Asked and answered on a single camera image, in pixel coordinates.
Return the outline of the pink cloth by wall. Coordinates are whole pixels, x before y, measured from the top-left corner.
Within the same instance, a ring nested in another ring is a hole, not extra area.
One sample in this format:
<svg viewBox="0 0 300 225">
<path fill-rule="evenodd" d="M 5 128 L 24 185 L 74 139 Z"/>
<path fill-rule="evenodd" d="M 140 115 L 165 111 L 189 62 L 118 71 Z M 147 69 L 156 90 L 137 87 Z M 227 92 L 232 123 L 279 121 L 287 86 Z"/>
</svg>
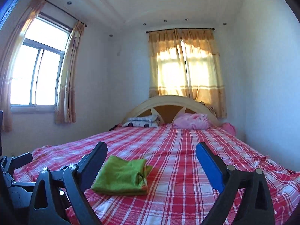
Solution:
<svg viewBox="0 0 300 225">
<path fill-rule="evenodd" d="M 231 123 L 225 122 L 221 125 L 221 128 L 230 135 L 236 136 L 236 128 Z"/>
</svg>

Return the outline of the green striped knit sweater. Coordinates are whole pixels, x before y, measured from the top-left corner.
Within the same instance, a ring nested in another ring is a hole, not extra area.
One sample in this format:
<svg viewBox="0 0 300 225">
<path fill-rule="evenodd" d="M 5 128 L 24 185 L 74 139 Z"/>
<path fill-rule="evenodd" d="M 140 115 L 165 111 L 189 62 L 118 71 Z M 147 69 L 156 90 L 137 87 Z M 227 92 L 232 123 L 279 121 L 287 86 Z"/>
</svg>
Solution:
<svg viewBox="0 0 300 225">
<path fill-rule="evenodd" d="M 152 166 L 146 159 L 123 160 L 110 156 L 98 172 L 91 189 L 110 196 L 137 196 L 148 194 L 147 177 Z"/>
</svg>

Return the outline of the back curtain rod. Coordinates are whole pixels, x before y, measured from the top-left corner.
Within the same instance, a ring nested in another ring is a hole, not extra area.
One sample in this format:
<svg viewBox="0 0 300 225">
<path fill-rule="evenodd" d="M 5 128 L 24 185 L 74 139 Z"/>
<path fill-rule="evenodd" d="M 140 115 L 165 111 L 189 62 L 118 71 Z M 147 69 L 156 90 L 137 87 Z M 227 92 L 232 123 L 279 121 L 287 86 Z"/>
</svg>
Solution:
<svg viewBox="0 0 300 225">
<path fill-rule="evenodd" d="M 209 30 L 216 31 L 215 28 L 205 28 L 205 27 L 186 27 L 186 28 L 169 28 L 169 29 L 158 29 L 154 31 L 146 31 L 146 34 L 155 33 L 155 32 L 163 32 L 163 31 L 182 31 L 182 30 Z"/>
</svg>

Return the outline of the cream wooden headboard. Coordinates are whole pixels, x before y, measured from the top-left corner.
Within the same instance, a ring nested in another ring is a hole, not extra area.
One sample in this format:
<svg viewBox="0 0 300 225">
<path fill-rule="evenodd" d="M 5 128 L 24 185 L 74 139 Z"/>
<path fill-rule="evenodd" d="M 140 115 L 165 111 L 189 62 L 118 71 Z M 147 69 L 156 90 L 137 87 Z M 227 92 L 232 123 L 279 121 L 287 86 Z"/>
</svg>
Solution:
<svg viewBox="0 0 300 225">
<path fill-rule="evenodd" d="M 212 125 L 221 125 L 218 118 L 207 106 L 193 99 L 176 95 L 157 96 L 144 101 L 128 112 L 121 123 L 125 123 L 131 117 L 141 117 L 150 114 L 160 116 L 161 123 L 172 123 L 173 119 L 181 113 L 206 114 Z"/>
</svg>

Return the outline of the beige side window curtain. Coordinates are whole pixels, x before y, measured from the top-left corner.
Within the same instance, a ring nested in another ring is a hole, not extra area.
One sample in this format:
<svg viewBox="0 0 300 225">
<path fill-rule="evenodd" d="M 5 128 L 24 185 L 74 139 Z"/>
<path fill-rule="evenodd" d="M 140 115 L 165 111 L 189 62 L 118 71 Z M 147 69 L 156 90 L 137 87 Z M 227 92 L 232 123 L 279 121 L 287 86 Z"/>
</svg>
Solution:
<svg viewBox="0 0 300 225">
<path fill-rule="evenodd" d="M 31 0 L 24 12 L 21 13 L 13 30 L 10 32 L 4 50 L 1 53 L 1 111 L 3 111 L 3 123 L 1 130 L 12 130 L 11 112 L 11 86 L 15 59 L 24 42 L 26 32 L 31 23 L 45 5 L 44 0 Z"/>
</svg>

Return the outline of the yellow curtain behind bed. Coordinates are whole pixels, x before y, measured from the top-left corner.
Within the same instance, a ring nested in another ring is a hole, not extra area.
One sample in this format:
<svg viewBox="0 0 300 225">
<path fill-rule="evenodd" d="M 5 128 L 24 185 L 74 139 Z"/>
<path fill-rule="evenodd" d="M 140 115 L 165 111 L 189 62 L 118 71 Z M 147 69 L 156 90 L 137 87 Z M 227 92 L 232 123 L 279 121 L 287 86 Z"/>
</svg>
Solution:
<svg viewBox="0 0 300 225">
<path fill-rule="evenodd" d="M 177 95 L 202 102 L 219 119 L 227 117 L 220 54 L 213 31 L 148 34 L 150 98 Z"/>
</svg>

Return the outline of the side curtain rod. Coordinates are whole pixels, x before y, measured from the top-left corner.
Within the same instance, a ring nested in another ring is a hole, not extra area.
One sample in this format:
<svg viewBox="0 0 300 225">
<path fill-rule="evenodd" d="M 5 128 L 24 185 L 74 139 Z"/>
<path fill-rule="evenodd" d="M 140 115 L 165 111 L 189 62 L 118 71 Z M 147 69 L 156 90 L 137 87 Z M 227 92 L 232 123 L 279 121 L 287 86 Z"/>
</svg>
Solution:
<svg viewBox="0 0 300 225">
<path fill-rule="evenodd" d="M 59 9 L 60 11 L 64 12 L 65 14 L 67 14 L 69 17 L 72 17 L 76 21 L 81 22 L 84 25 L 84 27 L 88 27 L 88 25 L 86 23 L 83 23 L 82 21 L 80 21 L 79 19 L 77 19 L 75 16 L 73 16 L 69 12 L 65 11 L 64 9 L 60 8 L 59 6 L 55 5 L 54 3 L 50 2 L 49 0 L 43 0 L 43 1 L 45 1 L 46 3 L 52 5 L 53 7 L 57 8 L 57 9 Z"/>
</svg>

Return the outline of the right side window curtain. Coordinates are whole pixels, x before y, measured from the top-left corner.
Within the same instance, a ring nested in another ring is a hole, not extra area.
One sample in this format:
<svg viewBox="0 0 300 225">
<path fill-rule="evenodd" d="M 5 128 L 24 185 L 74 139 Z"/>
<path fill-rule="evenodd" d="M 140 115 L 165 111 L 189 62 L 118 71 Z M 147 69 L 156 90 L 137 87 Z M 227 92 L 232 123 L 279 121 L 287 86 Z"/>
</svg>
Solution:
<svg viewBox="0 0 300 225">
<path fill-rule="evenodd" d="M 56 93 L 55 123 L 57 124 L 76 122 L 74 84 L 77 55 L 84 28 L 85 24 L 77 22 L 67 42 Z"/>
</svg>

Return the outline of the pink pillow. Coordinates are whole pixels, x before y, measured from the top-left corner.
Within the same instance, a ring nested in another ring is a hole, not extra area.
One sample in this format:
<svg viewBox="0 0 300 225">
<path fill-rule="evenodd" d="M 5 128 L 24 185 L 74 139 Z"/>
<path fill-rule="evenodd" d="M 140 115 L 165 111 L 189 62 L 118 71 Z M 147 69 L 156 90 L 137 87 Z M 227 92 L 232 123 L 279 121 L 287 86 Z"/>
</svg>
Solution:
<svg viewBox="0 0 300 225">
<path fill-rule="evenodd" d="M 185 113 L 173 121 L 173 126 L 179 129 L 205 130 L 211 127 L 211 122 L 206 114 Z"/>
</svg>

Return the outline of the side window frame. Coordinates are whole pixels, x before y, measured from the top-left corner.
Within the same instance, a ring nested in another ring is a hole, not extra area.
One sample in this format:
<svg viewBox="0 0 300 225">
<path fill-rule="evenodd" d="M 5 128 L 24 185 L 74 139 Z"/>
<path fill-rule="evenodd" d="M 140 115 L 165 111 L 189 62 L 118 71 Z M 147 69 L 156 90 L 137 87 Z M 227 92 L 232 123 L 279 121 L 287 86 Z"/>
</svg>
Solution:
<svg viewBox="0 0 300 225">
<path fill-rule="evenodd" d="M 10 103 L 14 112 L 51 112 L 71 31 L 40 15 L 16 55 Z"/>
</svg>

